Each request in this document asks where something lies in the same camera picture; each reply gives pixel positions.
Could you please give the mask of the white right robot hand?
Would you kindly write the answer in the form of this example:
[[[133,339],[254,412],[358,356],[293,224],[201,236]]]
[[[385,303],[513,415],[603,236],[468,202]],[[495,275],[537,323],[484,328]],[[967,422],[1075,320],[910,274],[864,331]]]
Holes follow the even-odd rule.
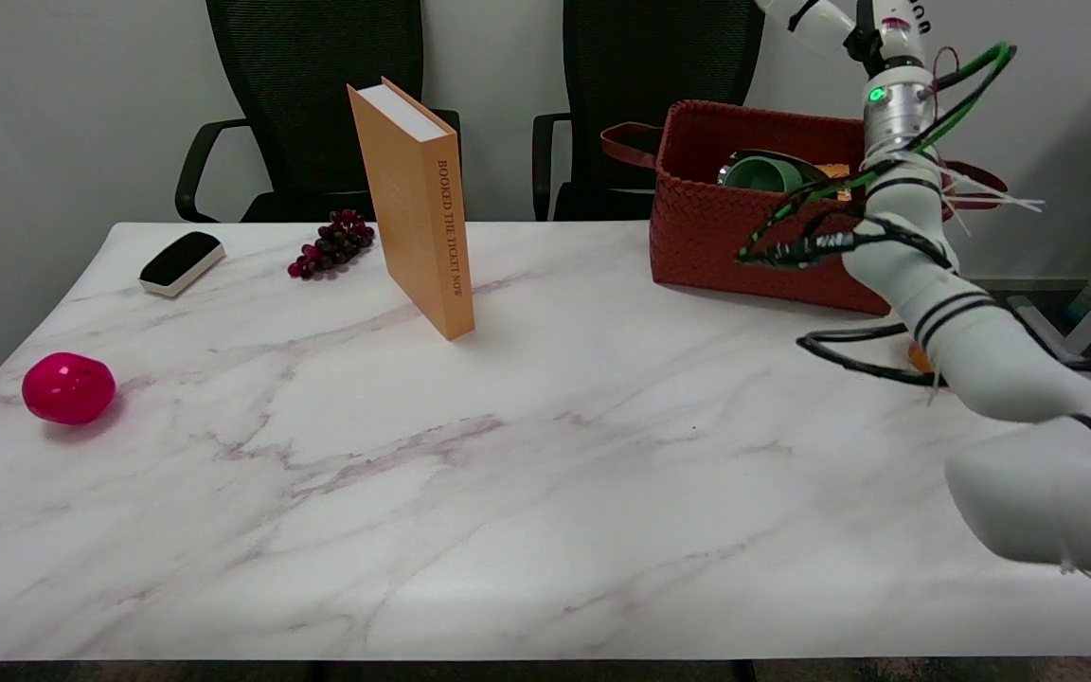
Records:
[[[832,1],[757,1],[763,16],[814,53],[848,56],[870,77],[898,65],[925,65],[931,29],[921,1],[858,1],[854,16]]]

